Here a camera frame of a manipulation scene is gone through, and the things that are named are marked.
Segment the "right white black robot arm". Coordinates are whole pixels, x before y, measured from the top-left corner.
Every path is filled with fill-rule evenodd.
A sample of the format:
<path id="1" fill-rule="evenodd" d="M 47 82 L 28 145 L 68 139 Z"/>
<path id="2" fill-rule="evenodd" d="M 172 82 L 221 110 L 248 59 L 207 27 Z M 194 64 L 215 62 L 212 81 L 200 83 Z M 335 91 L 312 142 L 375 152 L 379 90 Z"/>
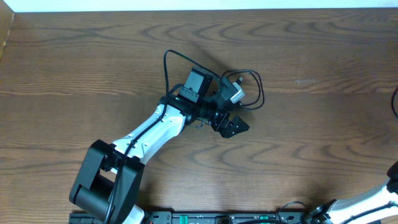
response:
<path id="1" fill-rule="evenodd" d="M 372 223 L 397 215 L 397 164 L 381 185 L 353 198 L 331 200 L 305 216 L 305 223 Z"/>

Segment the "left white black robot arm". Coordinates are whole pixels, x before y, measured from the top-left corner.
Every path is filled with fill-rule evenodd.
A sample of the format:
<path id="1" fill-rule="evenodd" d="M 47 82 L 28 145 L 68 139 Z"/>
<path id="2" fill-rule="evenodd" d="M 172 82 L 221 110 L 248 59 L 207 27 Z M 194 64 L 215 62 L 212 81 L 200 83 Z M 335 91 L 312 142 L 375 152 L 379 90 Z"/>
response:
<path id="1" fill-rule="evenodd" d="M 245 96 L 242 77 L 218 79 L 218 90 L 206 93 L 214 75 L 193 67 L 186 82 L 169 90 L 154 113 L 135 130 L 108 144 L 95 141 L 87 150 L 69 201 L 101 223 L 141 223 L 136 205 L 145 165 L 170 139 L 195 121 L 209 124 L 223 138 L 245 132 L 249 125 L 230 111 Z"/>

